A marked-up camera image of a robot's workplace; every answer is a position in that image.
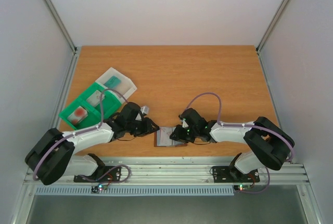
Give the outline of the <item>white patterned credit card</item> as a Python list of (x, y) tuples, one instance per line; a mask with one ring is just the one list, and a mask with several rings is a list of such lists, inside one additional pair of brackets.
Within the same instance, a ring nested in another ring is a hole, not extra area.
[(156, 132), (156, 146), (171, 147), (173, 145), (173, 140), (170, 139), (170, 134), (172, 132), (172, 127), (160, 127), (160, 129)]

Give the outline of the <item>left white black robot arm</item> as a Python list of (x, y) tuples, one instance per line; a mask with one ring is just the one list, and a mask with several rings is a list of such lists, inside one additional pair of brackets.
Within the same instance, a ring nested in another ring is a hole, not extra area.
[(85, 182), (106, 182), (115, 167), (108, 167), (95, 154), (78, 157), (76, 154), (89, 147), (110, 143), (129, 134), (145, 137), (160, 127), (146, 114), (147, 107), (128, 102), (99, 124), (88, 128), (60, 132), (49, 129), (26, 155), (25, 163), (33, 171), (34, 181), (50, 185), (63, 176), (78, 176)]

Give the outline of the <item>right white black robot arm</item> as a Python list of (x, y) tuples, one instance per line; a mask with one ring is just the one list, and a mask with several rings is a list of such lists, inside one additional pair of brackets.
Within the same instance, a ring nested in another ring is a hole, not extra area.
[(194, 143), (201, 139), (209, 143), (235, 142), (246, 144), (249, 152), (237, 154), (226, 169), (214, 172), (216, 180), (226, 178), (230, 182), (244, 182), (247, 176), (266, 167), (280, 170), (294, 156), (294, 141), (266, 117), (260, 116), (253, 122), (226, 123), (218, 120), (206, 121), (193, 108), (179, 115), (170, 139)]

